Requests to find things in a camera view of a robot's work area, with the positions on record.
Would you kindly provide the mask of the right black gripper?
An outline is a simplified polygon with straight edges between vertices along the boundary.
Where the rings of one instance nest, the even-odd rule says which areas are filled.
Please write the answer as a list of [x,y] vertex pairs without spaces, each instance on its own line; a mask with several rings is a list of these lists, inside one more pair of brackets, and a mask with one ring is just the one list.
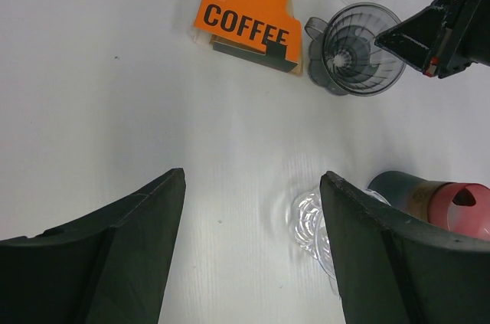
[[420,73],[440,79],[489,65],[489,0],[435,0],[388,28],[375,45]]

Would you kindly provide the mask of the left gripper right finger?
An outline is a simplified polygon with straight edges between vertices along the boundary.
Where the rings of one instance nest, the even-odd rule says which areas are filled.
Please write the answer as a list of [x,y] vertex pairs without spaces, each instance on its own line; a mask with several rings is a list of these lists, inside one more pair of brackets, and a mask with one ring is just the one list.
[[489,321],[488,242],[423,220],[420,208],[442,186],[388,171],[369,184],[376,191],[371,196],[334,172],[322,176],[322,210],[346,322]]

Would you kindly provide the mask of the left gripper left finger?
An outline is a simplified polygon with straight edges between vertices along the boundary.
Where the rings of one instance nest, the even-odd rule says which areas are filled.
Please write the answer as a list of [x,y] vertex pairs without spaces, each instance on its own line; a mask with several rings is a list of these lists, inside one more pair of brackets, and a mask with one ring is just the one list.
[[156,323],[185,200],[185,172],[35,237],[1,242],[3,323]]

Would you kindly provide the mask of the grey transparent dripper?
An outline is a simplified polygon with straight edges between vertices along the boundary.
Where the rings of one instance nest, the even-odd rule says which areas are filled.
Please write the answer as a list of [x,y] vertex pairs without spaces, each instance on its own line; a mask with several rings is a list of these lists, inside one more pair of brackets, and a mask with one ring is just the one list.
[[311,17],[305,32],[311,38],[308,75],[317,86],[342,97],[371,97],[391,88],[406,64],[377,47],[377,36],[400,23],[388,8],[356,3],[330,21]]

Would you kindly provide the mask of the dark carafe with red lid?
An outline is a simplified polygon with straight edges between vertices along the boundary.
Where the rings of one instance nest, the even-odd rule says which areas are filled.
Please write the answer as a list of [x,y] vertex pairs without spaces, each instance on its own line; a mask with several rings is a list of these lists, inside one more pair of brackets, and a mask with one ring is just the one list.
[[446,231],[489,240],[489,187],[473,182],[430,181],[386,171],[369,183],[392,207]]

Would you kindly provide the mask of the orange coffee filter box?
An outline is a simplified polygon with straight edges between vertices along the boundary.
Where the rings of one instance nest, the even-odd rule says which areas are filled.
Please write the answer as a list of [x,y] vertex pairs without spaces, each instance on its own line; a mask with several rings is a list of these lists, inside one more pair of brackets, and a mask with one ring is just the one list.
[[292,0],[201,0],[194,43],[275,70],[302,75],[302,26]]

